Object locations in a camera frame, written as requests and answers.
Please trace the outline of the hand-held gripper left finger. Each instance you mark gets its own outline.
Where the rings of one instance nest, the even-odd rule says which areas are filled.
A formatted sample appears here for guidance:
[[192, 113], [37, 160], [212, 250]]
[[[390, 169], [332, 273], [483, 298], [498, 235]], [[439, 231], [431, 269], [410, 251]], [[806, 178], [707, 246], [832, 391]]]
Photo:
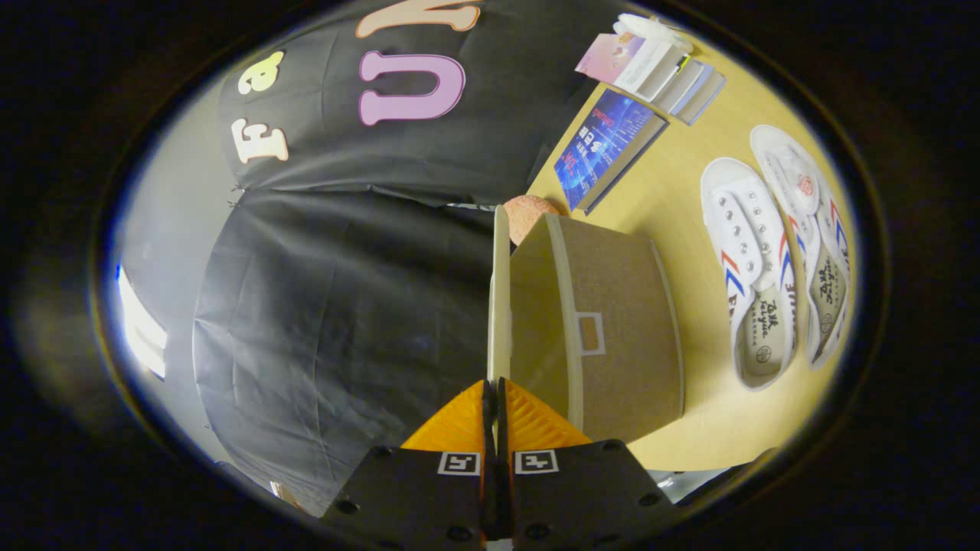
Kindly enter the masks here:
[[401, 445], [377, 445], [322, 522], [348, 550], [483, 550], [497, 501], [495, 390], [480, 380]]

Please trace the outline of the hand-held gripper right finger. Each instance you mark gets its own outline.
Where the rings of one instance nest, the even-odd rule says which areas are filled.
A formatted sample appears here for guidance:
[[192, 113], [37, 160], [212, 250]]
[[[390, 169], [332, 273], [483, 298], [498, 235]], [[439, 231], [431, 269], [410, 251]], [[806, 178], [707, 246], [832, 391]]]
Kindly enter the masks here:
[[588, 439], [498, 380], [498, 533], [514, 550], [630, 550], [681, 513], [619, 439]]

